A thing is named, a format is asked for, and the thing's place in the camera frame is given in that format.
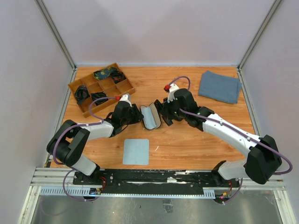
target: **blue towel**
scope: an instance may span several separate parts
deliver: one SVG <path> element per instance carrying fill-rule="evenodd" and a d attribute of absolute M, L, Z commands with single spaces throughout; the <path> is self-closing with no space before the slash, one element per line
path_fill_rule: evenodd
<path fill-rule="evenodd" d="M 198 95 L 229 104 L 238 103 L 241 90 L 238 78 L 217 75 L 210 71 L 202 74 Z"/>

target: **white enclosure panel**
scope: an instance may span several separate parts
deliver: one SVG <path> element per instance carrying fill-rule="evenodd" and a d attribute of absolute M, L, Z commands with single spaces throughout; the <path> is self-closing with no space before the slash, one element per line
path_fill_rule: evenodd
<path fill-rule="evenodd" d="M 237 65 L 273 0 L 44 0 L 76 64 Z"/>
<path fill-rule="evenodd" d="M 0 30 L 0 222 L 15 224 L 71 68 L 33 0 L 1 1 Z"/>
<path fill-rule="evenodd" d="M 284 175 L 299 220 L 299 1 L 286 0 L 257 44 L 243 75 L 262 134 L 293 162 Z M 288 166 L 284 162 L 282 169 Z"/>

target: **light blue cloth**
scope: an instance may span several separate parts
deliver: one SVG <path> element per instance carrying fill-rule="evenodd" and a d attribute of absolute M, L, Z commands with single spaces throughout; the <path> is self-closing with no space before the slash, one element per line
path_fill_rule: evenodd
<path fill-rule="evenodd" d="M 122 163 L 125 165 L 148 165 L 150 141 L 148 139 L 125 139 Z"/>
<path fill-rule="evenodd" d="M 202 74 L 198 95 L 229 104 L 238 103 L 242 84 L 238 78 L 217 75 L 210 71 Z"/>

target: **red connector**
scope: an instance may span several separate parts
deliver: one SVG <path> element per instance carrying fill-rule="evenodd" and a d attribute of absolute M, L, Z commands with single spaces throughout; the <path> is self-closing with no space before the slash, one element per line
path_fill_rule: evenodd
<path fill-rule="evenodd" d="M 166 85 L 166 86 L 164 87 L 164 90 L 165 90 L 166 92 L 169 92 L 169 89 L 170 89 L 170 85 Z"/>

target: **wooden table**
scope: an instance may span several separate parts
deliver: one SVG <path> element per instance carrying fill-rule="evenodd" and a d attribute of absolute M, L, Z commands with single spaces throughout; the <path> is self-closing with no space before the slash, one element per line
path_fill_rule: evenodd
<path fill-rule="evenodd" d="M 80 67 L 76 79 L 86 76 L 100 67 Z M 164 86 L 174 78 L 185 75 L 191 79 L 190 91 L 200 106 L 214 110 L 228 122 L 241 129 L 254 133 L 242 91 L 235 105 L 198 96 L 202 73 L 207 70 L 230 77 L 237 77 L 234 67 L 122 67 L 126 76 L 136 89 L 131 102 L 148 106 L 156 99 L 167 97 Z M 180 88 L 187 88 L 187 80 L 176 82 Z M 97 113 L 105 118 L 114 110 L 115 104 Z M 71 95 L 64 120 L 90 123 L 97 119 L 84 118 L 76 100 Z M 149 139 L 149 164 L 123 165 L 123 145 L 125 139 Z M 164 122 L 159 129 L 149 131 L 142 124 L 129 125 L 121 134 L 106 139 L 88 142 L 83 154 L 97 163 L 101 168 L 140 168 L 140 169 L 213 169 L 222 160 L 236 161 L 244 159 L 243 155 L 219 138 L 188 126 L 185 121 L 174 121 L 168 127 Z M 54 162 L 51 167 L 60 167 Z"/>

